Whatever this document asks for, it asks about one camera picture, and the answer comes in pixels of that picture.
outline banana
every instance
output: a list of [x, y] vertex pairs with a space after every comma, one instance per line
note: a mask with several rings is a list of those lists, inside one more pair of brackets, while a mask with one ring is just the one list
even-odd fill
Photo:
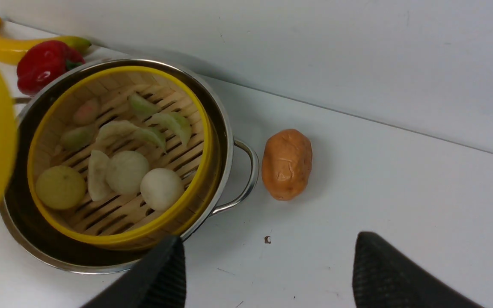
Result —
[[0, 62], [17, 65], [20, 59], [26, 54], [26, 51], [30, 50], [31, 47], [53, 39], [63, 41], [68, 46], [79, 51], [81, 54], [85, 53], [91, 45], [88, 39], [77, 36], [57, 36], [40, 39], [11, 39], [2, 37], [0, 34]]

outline stainless steel pot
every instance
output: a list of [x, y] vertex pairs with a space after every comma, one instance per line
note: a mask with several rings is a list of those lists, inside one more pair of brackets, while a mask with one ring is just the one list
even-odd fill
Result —
[[[147, 253], [147, 251], [105, 250], [64, 236], [43, 219], [27, 187], [26, 162], [30, 142], [47, 109], [63, 92], [79, 80], [117, 66], [147, 66], [175, 76], [197, 95], [215, 127], [217, 140], [222, 149], [220, 182], [211, 203], [197, 222], [181, 235], [182, 239], [189, 238], [209, 216], [241, 203], [254, 189], [258, 180], [258, 156], [250, 146], [233, 138], [229, 118], [218, 96], [204, 80], [193, 72], [176, 65], [145, 59], [101, 60], [75, 68], [46, 86], [21, 111], [19, 115], [20, 144], [16, 166], [4, 200], [0, 204], [3, 221], [15, 240], [35, 258], [51, 267], [84, 274], [116, 273], [130, 269]], [[229, 203], [217, 205], [231, 171], [234, 145], [250, 157], [252, 166], [250, 178], [237, 198]]]

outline white wall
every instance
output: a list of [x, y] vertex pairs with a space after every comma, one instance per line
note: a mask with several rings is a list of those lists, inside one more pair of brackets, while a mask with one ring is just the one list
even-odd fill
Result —
[[493, 0], [0, 0], [0, 14], [493, 152]]

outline red bell pepper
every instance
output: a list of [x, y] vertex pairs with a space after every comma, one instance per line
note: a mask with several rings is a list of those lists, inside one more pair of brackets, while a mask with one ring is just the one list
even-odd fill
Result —
[[18, 62], [18, 89], [35, 95], [65, 72], [85, 64], [81, 54], [62, 41], [44, 41], [32, 47]]

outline bamboo steamer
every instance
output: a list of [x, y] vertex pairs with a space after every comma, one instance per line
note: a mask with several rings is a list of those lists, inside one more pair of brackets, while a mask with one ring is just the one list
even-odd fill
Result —
[[[51, 166], [74, 168], [87, 181], [87, 166], [94, 140], [76, 152], [65, 151], [59, 140], [73, 128], [72, 116], [82, 104], [99, 100], [101, 113], [95, 121], [100, 128], [110, 121], [128, 120], [143, 126], [130, 110], [127, 97], [137, 92], [161, 107], [186, 117], [192, 126], [187, 146], [169, 130], [157, 126], [166, 137], [167, 153], [151, 144], [123, 138], [108, 146], [108, 156], [137, 151], [148, 159], [150, 168], [174, 170], [186, 191], [168, 210], [156, 212], [146, 206], [140, 193], [112, 193], [92, 201], [88, 192], [76, 207], [56, 211], [43, 205], [35, 192], [37, 177]], [[30, 193], [43, 217], [62, 234], [80, 242], [111, 250], [145, 249], [168, 234], [181, 234], [199, 218], [217, 188], [220, 172], [218, 143], [205, 109], [180, 80], [166, 72], [143, 66], [109, 68], [80, 80], [58, 97], [43, 116], [30, 144], [27, 175]]]

